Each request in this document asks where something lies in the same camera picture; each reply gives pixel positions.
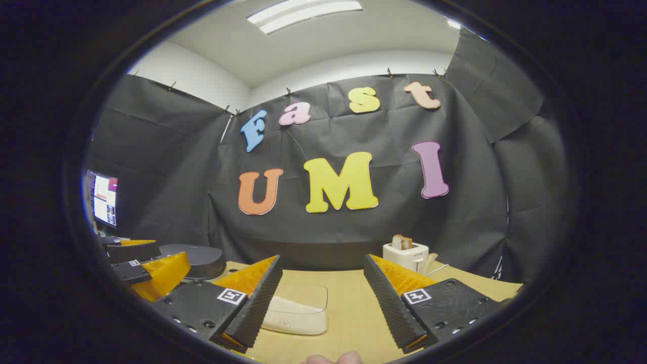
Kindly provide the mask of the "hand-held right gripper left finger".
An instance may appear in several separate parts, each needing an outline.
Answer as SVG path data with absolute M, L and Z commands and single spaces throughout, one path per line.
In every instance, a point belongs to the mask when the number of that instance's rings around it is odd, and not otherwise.
M 151 307 L 192 336 L 245 353 L 256 342 L 282 275 L 277 254 L 213 283 L 187 283 Z

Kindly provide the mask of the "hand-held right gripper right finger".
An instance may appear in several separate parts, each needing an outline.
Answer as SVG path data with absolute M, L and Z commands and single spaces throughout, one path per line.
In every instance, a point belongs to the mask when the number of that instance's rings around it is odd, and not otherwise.
M 437 283 L 373 254 L 364 257 L 363 274 L 404 354 L 458 337 L 506 306 L 458 279 Z

